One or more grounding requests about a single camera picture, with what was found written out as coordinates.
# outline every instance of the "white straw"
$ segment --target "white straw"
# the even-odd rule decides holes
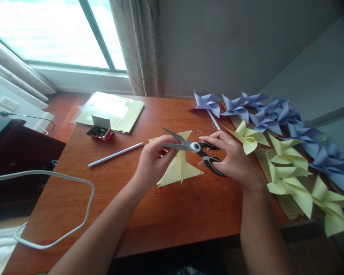
[[[110,156],[105,157],[105,158],[103,158],[103,159],[97,160],[96,162],[93,162],[93,163],[91,163],[91,164],[88,164],[88,166],[89,166],[89,167],[92,167],[92,166],[94,166],[94,165],[97,165],[97,164],[99,164],[99,163],[101,163],[101,162],[104,162],[104,161],[106,161],[106,160],[112,159],[113,157],[116,157],[116,156],[118,156],[118,155],[121,155],[121,154],[123,154],[123,153],[125,153],[125,152],[127,152],[127,151],[130,151],[130,150],[132,150],[132,149],[134,149],[134,148],[137,148],[137,147],[139,147],[139,146],[142,146],[142,145],[144,145],[143,142],[141,142],[141,143],[139,143],[139,144],[136,144],[136,145],[134,145],[134,146],[132,146],[132,147],[126,148],[125,150],[122,150],[122,151],[120,151],[120,152],[114,153],[113,155],[110,155]]]
[[[214,122],[215,127],[218,129],[218,131],[221,130],[221,128],[219,127],[217,121],[215,121],[215,118],[213,117],[212,113],[210,112],[210,110],[206,109],[206,111],[208,112],[209,116],[211,117],[211,120]]]

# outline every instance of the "scissors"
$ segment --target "scissors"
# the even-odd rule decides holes
[[[203,148],[210,148],[211,150],[219,150],[218,147],[205,143],[205,142],[191,142],[191,141],[186,141],[182,136],[179,134],[176,134],[170,130],[167,130],[164,128],[164,130],[169,133],[172,137],[177,139],[179,142],[182,144],[173,144],[173,143],[160,143],[159,145],[168,147],[168,148],[173,148],[177,150],[184,150],[184,151],[192,151],[203,159],[205,162],[206,166],[215,174],[221,177],[226,177],[226,175],[222,174],[221,172],[217,171],[213,166],[212,162],[221,162],[221,160],[217,157],[211,157],[207,153],[203,152]]]

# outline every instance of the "yellow paper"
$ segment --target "yellow paper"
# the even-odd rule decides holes
[[[303,213],[311,218],[312,197],[296,178],[312,173],[300,167],[275,167],[267,156],[272,182],[268,183],[269,192],[278,195],[291,195]]]
[[[286,141],[280,141],[269,134],[269,138],[273,147],[277,153],[275,157],[271,159],[272,162],[278,164],[293,164],[296,167],[308,170],[308,161],[300,153],[293,148],[296,144],[302,143],[300,139],[289,139]]]
[[[312,191],[312,200],[325,212],[325,233],[327,237],[344,231],[344,196],[331,192],[317,176]]]
[[[253,152],[256,149],[257,143],[261,143],[266,146],[269,146],[269,143],[266,140],[264,134],[258,131],[246,128],[246,123],[243,120],[235,132],[229,129],[227,130],[232,135],[234,135],[240,142],[242,142],[243,149],[246,155],[248,155],[249,153]]]
[[[143,106],[142,101],[96,92],[84,105],[75,122],[93,125],[91,115],[95,115],[108,118],[112,130],[130,132]]]
[[[185,140],[188,139],[191,131],[186,131],[179,133]],[[184,179],[191,178],[193,176],[198,176],[204,174],[204,172],[200,171],[199,169],[195,168],[191,164],[186,162],[186,152],[180,150],[177,155],[174,157],[172,162],[169,164],[167,171],[157,183],[158,187],[168,185],[177,181],[181,181],[181,184]]]

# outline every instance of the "pinwheel stick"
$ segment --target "pinwheel stick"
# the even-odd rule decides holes
[[[214,122],[214,124],[215,124],[215,127],[218,129],[218,131],[220,131],[220,130],[221,130],[221,128],[219,127],[219,125],[218,125],[217,121],[216,121],[216,120],[215,120],[215,118],[213,117],[213,115],[212,115],[211,111],[210,111],[210,110],[208,110],[208,109],[206,109],[206,111],[208,112],[209,116],[211,117],[211,120]]]

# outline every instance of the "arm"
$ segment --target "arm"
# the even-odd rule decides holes
[[[162,178],[176,156],[175,149],[166,152],[159,143],[178,143],[178,141],[163,136],[144,147],[133,178],[57,262],[49,275],[107,273],[118,241],[131,215],[143,196]]]
[[[288,250],[276,224],[266,183],[241,145],[223,131],[200,139],[226,152],[226,158],[221,163],[213,162],[213,166],[242,184],[240,236],[249,273],[294,274]]]

